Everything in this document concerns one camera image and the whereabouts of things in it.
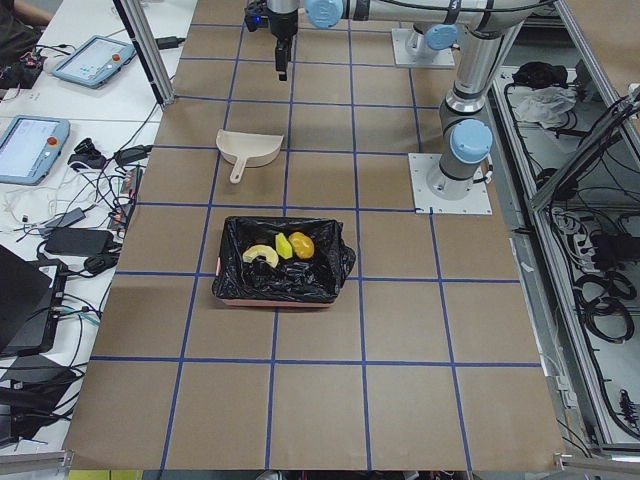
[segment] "white desk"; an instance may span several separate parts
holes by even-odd
[[[8,119],[0,118],[0,129],[7,127],[9,123]],[[12,191],[31,192],[31,194],[37,194],[42,192],[42,198],[44,198],[47,192],[52,193],[57,186],[66,177],[67,180],[72,178],[69,174],[66,160],[69,155],[73,153],[73,148],[86,137],[91,137],[98,148],[105,156],[110,156],[114,150],[118,149],[125,141],[129,139],[131,134],[136,131],[141,125],[141,122],[103,122],[103,121],[71,121],[71,131],[69,139],[64,145],[62,154],[58,161],[54,164],[51,173],[36,187],[21,187],[19,185],[0,184],[0,230],[6,232],[7,229],[17,228],[19,224],[12,220],[11,215],[5,210],[6,203],[4,201],[5,194]],[[150,144],[156,136],[158,129],[158,123],[150,122],[146,124],[140,134],[136,137],[132,145],[137,144]],[[84,181],[72,183],[67,185],[64,191],[60,192],[60,198],[71,199],[82,188]],[[87,206],[87,202],[81,204],[75,204],[74,206]],[[64,212],[67,204],[60,202],[58,211]],[[32,205],[33,211],[42,210],[38,205]],[[87,218],[80,223],[74,225],[74,227],[95,227],[99,225],[108,213],[106,207],[96,207],[87,213]],[[20,257],[32,260],[36,258],[36,248],[41,241],[39,236],[28,236],[19,243],[16,240],[22,236],[22,232],[2,233],[0,234],[0,243],[9,250],[13,251]],[[60,258],[65,262],[72,270],[82,269],[83,257],[55,257]],[[65,288],[66,293],[78,296],[85,299],[94,306],[98,306],[104,292],[109,287],[109,283],[113,276],[114,269],[108,270],[96,278],[84,279],[84,278],[69,278],[67,280],[67,286]],[[80,307],[82,304],[72,299],[65,299],[64,304]],[[83,323],[82,343],[75,363],[86,362],[93,348],[95,336],[97,334],[97,326],[91,324],[88,321]],[[58,330],[56,332],[55,342],[53,348],[44,354],[47,358],[55,361],[60,365],[68,365],[72,359],[78,344],[80,335],[80,325],[77,317],[69,317],[67,320],[60,321],[58,324]],[[13,363],[14,359],[6,359],[0,361],[0,366],[9,366]],[[62,398],[70,398],[80,389],[81,381],[75,382],[68,389],[65,396]],[[18,444],[17,448],[14,445],[7,446],[0,449],[0,455],[8,455],[14,453],[41,453],[41,452],[53,452],[59,451],[62,448],[62,442],[66,436],[69,424],[65,421],[58,421],[51,426],[41,428],[36,436],[38,442],[22,441]]]
[[[144,8],[156,37],[186,37],[196,0],[164,0],[150,3]],[[109,35],[123,28],[122,22],[112,11],[110,0],[65,0],[47,27],[40,43],[43,45],[71,44],[80,46],[92,35]],[[126,32],[114,36],[128,41]],[[178,67],[182,48],[163,50],[162,59],[169,75]],[[62,57],[46,51],[50,58],[45,62],[45,72],[31,90],[10,90],[0,103],[0,116],[33,115],[60,117],[76,120],[142,121],[147,118],[156,100],[142,69],[139,58],[134,58],[106,85],[90,89],[65,82],[46,73],[53,70]],[[153,121],[159,121],[161,112]]]

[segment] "brown paper surface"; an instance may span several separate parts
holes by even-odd
[[[567,0],[599,64],[620,96],[640,83],[640,1]]]
[[[398,70],[389,25],[343,22],[302,28],[281,83],[273,38],[241,21],[237,1],[196,9],[66,441],[75,467],[553,468],[495,192],[492,217],[412,211],[406,152],[441,148],[454,72]],[[224,127],[284,134],[283,151],[232,186]],[[360,261],[336,303],[215,299],[224,219],[283,214],[344,223]]]

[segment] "dustpan handle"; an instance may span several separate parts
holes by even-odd
[[[231,183],[240,183],[242,180],[242,174],[244,173],[244,167],[247,164],[247,157],[238,156],[236,163],[233,165],[233,170],[231,171],[231,177],[229,180]]]

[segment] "person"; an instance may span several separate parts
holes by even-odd
[[[33,50],[53,15],[25,0],[0,0],[0,66],[11,65]]]

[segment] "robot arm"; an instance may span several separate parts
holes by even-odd
[[[305,11],[318,28],[330,28],[340,19],[464,25],[467,42],[446,103],[456,112],[472,114],[484,106],[484,94],[493,76],[522,22],[538,3],[536,0],[306,0]],[[286,81],[291,43],[298,32],[300,0],[258,0],[257,5],[268,17],[271,33],[277,38],[276,71],[280,80]]]
[[[493,142],[490,129],[477,118],[498,68],[504,62],[522,23],[534,8],[555,0],[305,0],[307,17],[318,28],[330,28],[340,19],[413,22],[435,50],[448,48],[457,36],[454,25],[466,29],[454,84],[440,108],[444,153],[427,174],[431,191],[446,200],[462,199]],[[277,38],[276,70],[287,80],[291,43],[298,31],[299,0],[257,0],[253,9],[269,19]],[[250,31],[257,25],[247,14]]]

